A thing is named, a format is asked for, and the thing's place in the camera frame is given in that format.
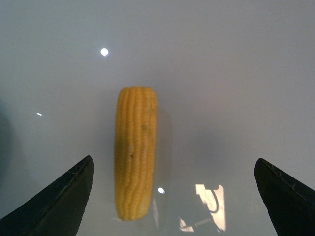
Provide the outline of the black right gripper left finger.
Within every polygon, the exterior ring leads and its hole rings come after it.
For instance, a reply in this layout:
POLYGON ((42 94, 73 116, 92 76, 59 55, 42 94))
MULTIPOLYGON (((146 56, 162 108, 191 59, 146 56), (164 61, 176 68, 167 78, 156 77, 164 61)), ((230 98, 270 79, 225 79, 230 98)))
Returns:
POLYGON ((85 157, 25 204, 0 220, 2 236, 74 236, 93 184, 94 163, 85 157))

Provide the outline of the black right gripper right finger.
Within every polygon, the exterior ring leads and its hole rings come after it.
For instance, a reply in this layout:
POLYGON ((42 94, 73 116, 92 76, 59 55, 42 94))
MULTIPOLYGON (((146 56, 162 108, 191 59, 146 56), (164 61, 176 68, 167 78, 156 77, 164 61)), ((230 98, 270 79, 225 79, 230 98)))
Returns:
POLYGON ((254 176, 260 196, 279 236, 315 234, 315 191, 263 158, 254 176))

